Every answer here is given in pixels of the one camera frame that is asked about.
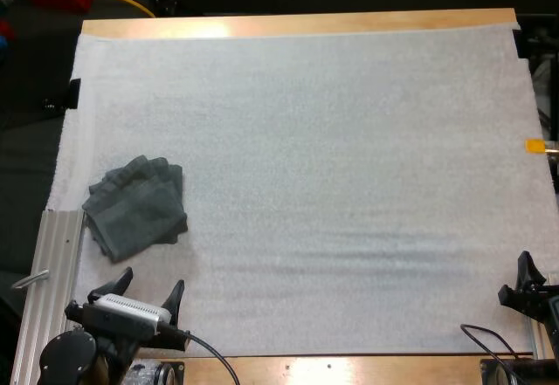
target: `wooden table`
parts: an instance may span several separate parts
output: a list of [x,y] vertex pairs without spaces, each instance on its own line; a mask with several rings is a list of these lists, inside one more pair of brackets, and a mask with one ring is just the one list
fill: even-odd
[[[516,22],[512,9],[438,10],[97,20],[85,21],[82,33],[106,38],[232,38],[447,29],[512,22]],[[480,359],[479,355],[368,355],[239,357],[229,361],[244,385],[478,385],[481,384]],[[232,383],[229,373],[215,359],[186,358],[184,361],[188,385]]]

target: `black cable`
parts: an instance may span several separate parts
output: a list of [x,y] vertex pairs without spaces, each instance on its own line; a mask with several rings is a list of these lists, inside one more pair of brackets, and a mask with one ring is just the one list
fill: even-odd
[[214,356],[216,356],[216,358],[221,361],[223,363],[223,365],[225,366],[225,368],[229,371],[229,373],[231,374],[231,378],[233,378],[233,381],[235,382],[235,385],[240,385],[240,382],[238,381],[237,378],[237,374],[235,373],[235,371],[233,370],[233,368],[231,367],[231,365],[229,364],[229,362],[212,346],[210,346],[208,343],[206,343],[204,340],[197,338],[195,335],[191,334],[190,331],[185,331],[184,335],[188,338],[191,339],[192,341],[195,341],[196,343],[198,343],[200,346],[204,347],[206,350],[208,350],[210,353],[212,353]]
[[484,328],[484,327],[478,327],[478,326],[472,326],[470,324],[460,324],[460,329],[462,330],[462,332],[468,336],[468,338],[473,341],[475,344],[477,344],[478,346],[480,346],[481,348],[483,348],[488,354],[491,355],[491,357],[493,357],[497,362],[500,363],[500,365],[503,367],[503,369],[505,369],[505,371],[509,374],[512,375],[516,378],[516,381],[520,384],[520,385],[529,385],[528,382],[524,381],[522,378],[520,378],[520,376],[518,376],[513,369],[511,369],[504,360],[502,360],[495,352],[492,352],[489,347],[487,347],[485,344],[483,344],[481,341],[479,341],[478,339],[475,338],[475,336],[470,333],[468,331],[468,328],[472,329],[472,330],[479,330],[482,331],[483,333],[489,333],[491,334],[493,337],[496,337],[497,339],[499,339],[499,341],[501,343],[503,343],[505,345],[505,347],[508,349],[508,351],[510,352],[510,354],[512,356],[514,356],[515,359],[520,359],[518,354],[513,350],[512,347],[510,347],[510,345],[505,341],[505,339],[503,339],[500,335],[498,335],[495,331],[490,330],[489,328]]

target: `metal bracket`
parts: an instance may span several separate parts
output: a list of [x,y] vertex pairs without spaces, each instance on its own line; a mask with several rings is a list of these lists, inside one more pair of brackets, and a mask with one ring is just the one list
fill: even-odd
[[12,385],[37,383],[38,359],[43,348],[65,330],[64,308],[72,298],[83,219],[83,210],[43,212],[31,268],[31,273],[36,274],[12,286],[28,288]]
[[49,269],[44,269],[37,274],[32,274],[30,276],[27,276],[26,278],[22,278],[18,282],[14,283],[11,288],[15,290],[27,289],[33,283],[39,280],[43,280],[44,278],[49,278]]

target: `table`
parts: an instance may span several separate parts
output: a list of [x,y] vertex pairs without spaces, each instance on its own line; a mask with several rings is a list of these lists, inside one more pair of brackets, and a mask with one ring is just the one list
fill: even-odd
[[[85,21],[83,34],[107,38],[231,38],[401,31],[516,22],[512,9],[367,12],[294,16],[186,17]],[[480,384],[479,355],[359,355],[230,358],[244,384]],[[186,383],[230,384],[215,359],[186,358]]]

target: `dark fabric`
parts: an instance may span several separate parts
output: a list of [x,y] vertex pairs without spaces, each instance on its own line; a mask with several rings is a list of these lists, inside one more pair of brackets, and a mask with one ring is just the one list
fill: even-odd
[[60,116],[44,110],[46,99],[60,102],[72,74],[76,30],[17,38],[0,65],[0,127],[21,126]]
[[151,244],[174,244],[187,230],[183,169],[165,158],[134,158],[89,187],[83,209],[93,238],[112,261]]
[[24,277],[20,273],[0,272],[0,301],[5,304],[6,309],[18,317],[24,313],[25,290],[14,291],[11,286]]
[[0,133],[0,270],[29,274],[59,151],[62,117]]

